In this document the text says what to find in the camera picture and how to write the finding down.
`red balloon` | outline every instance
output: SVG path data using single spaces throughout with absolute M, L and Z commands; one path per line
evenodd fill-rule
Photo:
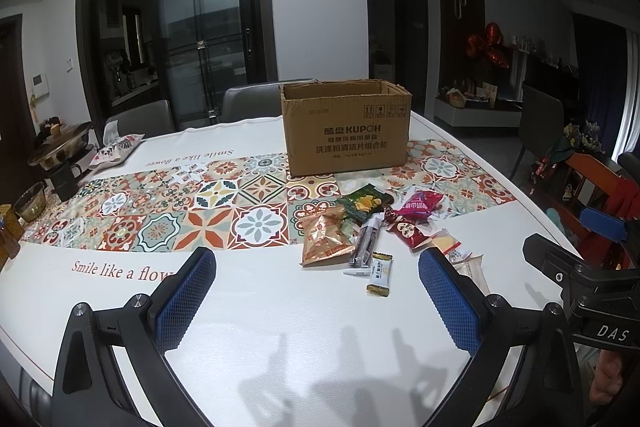
M 465 41 L 465 53 L 469 58 L 476 58 L 482 51 L 484 51 L 484 40 L 477 33 L 471 34 Z
M 492 61 L 499 68 L 504 68 L 505 70 L 509 69 L 509 63 L 507 58 L 500 50 L 496 50 L 495 48 L 491 48 L 486 52 L 487 58 Z
M 490 22 L 486 26 L 484 40 L 486 41 L 487 46 L 497 46 L 498 44 L 502 44 L 502 32 L 495 22 Z

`patterned table runner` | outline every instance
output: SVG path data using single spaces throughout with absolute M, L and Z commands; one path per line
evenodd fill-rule
M 23 240 L 145 252 L 296 244 L 301 217 L 367 183 L 396 196 L 411 185 L 434 188 L 451 215 L 515 200 L 453 144 L 410 141 L 407 150 L 402 167 L 335 175 L 292 177 L 286 153 L 276 153 L 92 180 L 66 203 L 50 196 Z

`curtain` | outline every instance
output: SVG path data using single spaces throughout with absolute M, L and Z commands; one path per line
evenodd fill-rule
M 574 14 L 580 103 L 585 118 L 600 126 L 600 142 L 611 156 L 626 99 L 627 41 L 622 26 Z
M 613 149 L 615 160 L 623 152 L 634 151 L 640 136 L 640 36 L 626 31 L 626 96 L 618 140 Z

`blue grip pad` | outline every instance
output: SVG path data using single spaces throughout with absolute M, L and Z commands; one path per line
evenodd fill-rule
M 626 241 L 625 222 L 617 217 L 609 216 L 594 208 L 585 208 L 580 213 L 580 224 L 585 229 L 603 235 L 614 243 Z
M 160 353 L 178 347 L 215 278 L 216 258 L 206 250 L 156 318 Z
M 474 356 L 480 347 L 478 315 L 433 255 L 430 249 L 420 254 L 418 261 L 420 281 L 436 306 L 456 347 Z

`glass bowl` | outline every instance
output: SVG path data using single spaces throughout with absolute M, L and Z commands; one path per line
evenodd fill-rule
M 44 195 L 43 182 L 33 185 L 14 204 L 15 213 L 27 223 L 38 219 L 46 207 L 47 197 Z

